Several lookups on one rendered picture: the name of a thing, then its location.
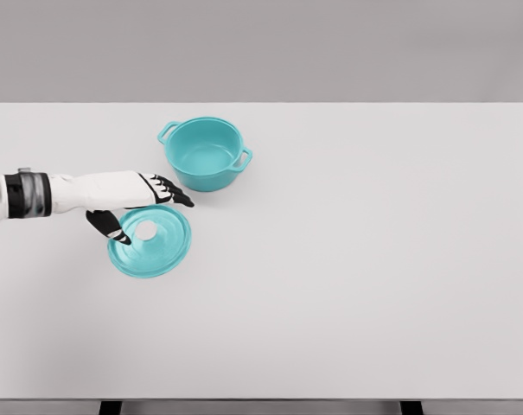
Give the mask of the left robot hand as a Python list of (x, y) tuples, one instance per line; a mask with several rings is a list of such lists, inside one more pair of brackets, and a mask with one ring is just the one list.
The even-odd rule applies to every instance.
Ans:
[(115, 209), (146, 208), (155, 204), (177, 203), (188, 208), (195, 204), (171, 180), (157, 174), (120, 171), (85, 177), (82, 207), (87, 221), (106, 238), (124, 245), (131, 244)]

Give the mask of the teal pot lid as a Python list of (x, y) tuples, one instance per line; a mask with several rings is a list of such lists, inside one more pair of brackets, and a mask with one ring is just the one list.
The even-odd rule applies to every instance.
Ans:
[[(156, 233), (149, 239), (136, 236), (138, 225), (150, 221)], [(153, 278), (178, 266), (186, 257), (192, 242), (191, 227), (186, 217), (164, 205), (132, 209), (120, 218), (129, 245), (115, 240), (107, 242), (110, 261), (122, 273), (134, 278)]]

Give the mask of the teal pot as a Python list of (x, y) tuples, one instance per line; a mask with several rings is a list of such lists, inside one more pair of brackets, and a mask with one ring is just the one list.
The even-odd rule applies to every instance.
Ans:
[(253, 157), (239, 130), (221, 118), (171, 121), (157, 134), (157, 141), (180, 183), (199, 192), (229, 186)]

